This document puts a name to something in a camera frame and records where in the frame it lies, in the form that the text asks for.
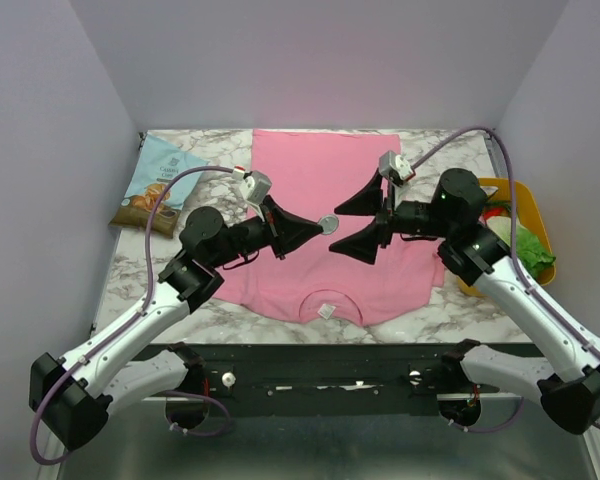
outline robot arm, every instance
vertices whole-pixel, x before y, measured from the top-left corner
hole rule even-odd
[[[241,175],[241,192],[258,216],[229,227],[212,207],[194,210],[179,236],[182,249],[158,275],[147,307],[143,309],[145,294],[84,344],[59,359],[45,353],[33,363],[30,407],[37,411],[49,396],[42,420],[69,451],[89,442],[109,415],[147,396],[176,389],[183,382],[200,386],[203,393],[203,360],[184,345],[143,362],[130,361],[157,335],[211,298],[223,283],[217,267],[240,258],[248,263],[266,247],[284,259],[323,233],[319,224],[279,207],[267,194],[271,186],[267,177],[258,172]],[[129,322],[134,315],[140,318]],[[66,380],[57,393],[48,395],[63,377]]]
[[[393,152],[384,157],[394,158],[395,165],[404,164]],[[475,175],[459,168],[447,170],[430,203],[401,201],[404,182],[412,175],[406,170],[400,174],[386,164],[387,158],[381,158],[372,181],[336,208],[336,213],[374,215],[374,220],[362,231],[332,244],[330,250],[373,264],[378,247],[389,245],[395,233],[443,238],[438,253],[445,267],[498,303],[545,358],[513,357],[465,341],[450,352],[444,367],[434,369],[431,375],[450,383],[461,379],[519,394],[540,404],[565,430],[575,434],[586,431],[600,417],[600,358],[592,353],[594,349],[600,352],[600,338],[569,315],[524,269],[527,282],[521,282],[507,244],[479,222],[487,195]],[[383,178],[390,182],[386,198],[380,188]],[[556,310],[570,329],[538,297]],[[583,345],[573,331],[588,343]],[[440,378],[424,381],[440,383]]]

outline gray wall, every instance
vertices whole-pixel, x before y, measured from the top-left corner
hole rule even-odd
[[[551,292],[600,334],[600,0],[572,0],[499,130],[558,256]]]
[[[159,127],[495,124],[566,0],[71,0]]]
[[[34,478],[29,366],[87,337],[137,143],[69,3],[1,1],[0,480]]]

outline green vegetable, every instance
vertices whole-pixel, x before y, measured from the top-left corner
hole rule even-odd
[[[511,246],[511,219],[508,217],[491,217],[487,226],[493,230],[507,245]],[[538,276],[556,261],[540,239],[518,223],[516,228],[516,253],[524,268],[533,278]]]

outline white marble surface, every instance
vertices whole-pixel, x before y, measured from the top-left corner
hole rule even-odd
[[[347,130],[346,133],[397,133],[402,151],[416,159],[450,132],[431,130]],[[211,164],[251,165],[251,130],[169,130],[151,132]],[[493,167],[479,134],[465,136],[443,149],[420,169],[407,198],[426,201],[445,169],[462,166],[477,176],[493,176]],[[246,209],[238,184],[229,176],[205,174],[185,204],[181,222],[194,208],[213,205],[228,224],[243,219]],[[173,240],[152,238],[154,269],[159,272],[179,249]],[[137,300],[147,286],[143,233],[123,229],[105,286],[96,320],[100,330]],[[467,297],[449,272],[445,284],[434,287],[430,304],[381,325],[361,328],[346,320],[318,319],[308,324],[281,322],[247,309],[211,300],[155,339],[156,343],[426,343],[459,342],[473,338],[484,342],[525,342],[528,338],[490,300]]]

